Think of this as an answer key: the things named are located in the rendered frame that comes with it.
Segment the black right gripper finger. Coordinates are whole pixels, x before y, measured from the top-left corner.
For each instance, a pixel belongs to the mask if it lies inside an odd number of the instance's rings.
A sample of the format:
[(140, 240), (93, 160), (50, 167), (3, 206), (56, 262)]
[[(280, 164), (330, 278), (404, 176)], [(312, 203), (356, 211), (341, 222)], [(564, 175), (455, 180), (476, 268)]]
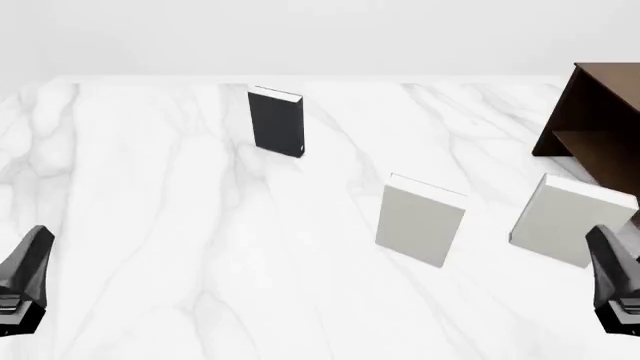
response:
[(610, 300), (640, 299), (640, 263), (605, 225), (596, 225), (585, 236), (594, 272), (594, 308)]

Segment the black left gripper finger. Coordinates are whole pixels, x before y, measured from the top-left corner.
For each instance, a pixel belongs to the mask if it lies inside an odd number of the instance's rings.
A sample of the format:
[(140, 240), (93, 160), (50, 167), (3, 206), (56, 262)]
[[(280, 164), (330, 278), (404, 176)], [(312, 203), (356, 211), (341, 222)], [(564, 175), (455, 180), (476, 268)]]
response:
[(47, 308), (46, 274), (55, 236), (36, 225), (0, 263), (0, 293), (19, 294)]

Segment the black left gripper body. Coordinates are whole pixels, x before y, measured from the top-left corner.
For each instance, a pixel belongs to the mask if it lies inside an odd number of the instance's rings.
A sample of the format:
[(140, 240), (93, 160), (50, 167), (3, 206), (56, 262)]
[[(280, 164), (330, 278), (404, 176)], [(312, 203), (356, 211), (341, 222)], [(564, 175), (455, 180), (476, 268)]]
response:
[(0, 336), (34, 334), (45, 313), (28, 296), (0, 287)]

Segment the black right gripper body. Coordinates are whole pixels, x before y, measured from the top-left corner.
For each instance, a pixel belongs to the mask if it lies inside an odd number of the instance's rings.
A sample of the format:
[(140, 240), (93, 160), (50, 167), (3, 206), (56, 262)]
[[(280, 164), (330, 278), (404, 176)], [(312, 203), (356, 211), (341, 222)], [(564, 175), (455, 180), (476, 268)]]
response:
[(593, 304), (607, 334), (640, 334), (640, 290), (621, 297), (595, 290)]

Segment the pale grey book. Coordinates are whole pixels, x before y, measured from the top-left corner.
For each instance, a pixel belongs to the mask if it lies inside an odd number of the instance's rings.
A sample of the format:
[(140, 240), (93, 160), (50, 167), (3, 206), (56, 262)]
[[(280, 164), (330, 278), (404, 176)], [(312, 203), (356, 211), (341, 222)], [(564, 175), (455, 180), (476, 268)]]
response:
[(586, 234), (597, 225), (617, 231), (638, 211), (635, 196), (546, 173), (510, 232), (509, 242), (586, 268)]
[(440, 268), (468, 205), (468, 197), (393, 173), (384, 186), (375, 243)]

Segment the dark brown wooden shelf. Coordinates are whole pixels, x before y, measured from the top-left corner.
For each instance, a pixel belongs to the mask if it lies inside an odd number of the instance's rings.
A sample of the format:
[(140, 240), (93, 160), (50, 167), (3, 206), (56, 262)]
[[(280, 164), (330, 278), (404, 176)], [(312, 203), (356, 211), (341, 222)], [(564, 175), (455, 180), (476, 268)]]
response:
[(575, 158), (599, 185), (640, 198), (640, 63), (577, 63), (532, 155)]

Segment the black book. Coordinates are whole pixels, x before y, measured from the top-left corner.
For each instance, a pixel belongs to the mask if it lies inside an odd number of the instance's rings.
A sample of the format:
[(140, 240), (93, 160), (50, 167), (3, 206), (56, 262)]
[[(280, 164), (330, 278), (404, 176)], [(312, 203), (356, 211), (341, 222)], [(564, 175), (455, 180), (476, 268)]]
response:
[(248, 101), (255, 145), (301, 158), (305, 152), (303, 97), (252, 85)]

